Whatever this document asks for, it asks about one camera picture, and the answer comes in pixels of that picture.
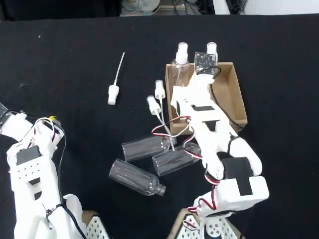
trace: white metal base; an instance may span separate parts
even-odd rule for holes
[[[87,239],[110,239],[101,219],[94,216],[86,228]]]
[[[191,214],[185,215],[184,220],[193,224],[195,227],[199,228],[199,224],[197,223],[195,217]],[[219,220],[218,223],[214,223],[213,225],[206,225],[207,234],[211,236],[211,238],[219,238],[219,239],[238,239],[234,231],[232,230],[229,223],[223,219]],[[199,237],[199,231],[192,231],[181,224],[178,232],[176,233],[176,239],[201,239]]]

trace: bottle neck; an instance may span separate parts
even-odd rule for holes
[[[175,145],[176,144],[176,138],[172,137],[171,139],[173,141],[173,144]],[[162,137],[161,143],[162,143],[161,146],[164,149],[164,151],[169,150],[169,147],[170,147],[170,138],[169,137]]]
[[[188,63],[188,54],[187,52],[180,52],[178,51],[176,53],[176,58],[175,61],[179,64],[179,65],[184,65]]]
[[[158,194],[158,195],[160,195],[160,196],[163,196],[165,190],[166,190],[166,187],[163,186],[162,184],[159,184],[159,185],[155,188],[155,193]]]

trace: white spray nozzle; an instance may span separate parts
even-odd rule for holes
[[[160,105],[156,102],[154,96],[148,96],[146,100],[148,101],[150,112],[153,116],[161,113]]]
[[[176,62],[180,65],[186,64],[188,62],[188,45],[185,42],[181,42],[178,45],[178,51],[176,53]]]
[[[217,53],[217,44],[215,42],[209,42],[207,44],[207,53],[208,54],[212,54],[212,55],[216,55],[216,53]]]
[[[160,100],[166,97],[162,80],[155,81],[155,98]]]
[[[119,94],[120,88],[116,85],[110,85],[109,86],[109,99],[108,99],[108,104],[113,106],[116,103],[116,98]]]
[[[121,61],[118,67],[118,71],[116,72],[116,77],[114,80],[114,84],[109,86],[109,99],[108,99],[108,104],[113,106],[116,103],[116,98],[119,94],[119,90],[120,88],[116,85],[117,81],[118,81],[118,76],[119,76],[119,72],[120,72],[120,67],[122,65],[122,61],[124,58],[125,52],[123,52],[122,57],[121,57]]]

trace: black circuit board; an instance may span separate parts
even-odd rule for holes
[[[197,73],[197,72],[199,72],[202,69],[205,69],[207,67],[215,66],[216,65],[216,55],[207,54],[207,53],[203,53],[203,52],[195,52],[194,63],[195,63],[194,70]],[[205,74],[214,75],[215,70],[216,70],[216,68],[207,69],[205,71]]]

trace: spray pump cap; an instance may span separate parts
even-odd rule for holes
[[[116,98],[119,94],[119,90],[120,88],[116,85],[110,85],[109,86],[109,100],[108,100],[108,104],[113,106],[116,103]]]
[[[185,42],[181,42],[178,45],[178,51],[176,53],[176,62],[180,65],[184,65],[188,62],[188,44]]]
[[[155,81],[155,98],[160,100],[166,97],[162,80]]]
[[[148,101],[150,112],[153,116],[161,113],[160,105],[156,102],[154,96],[148,96],[146,100]]]

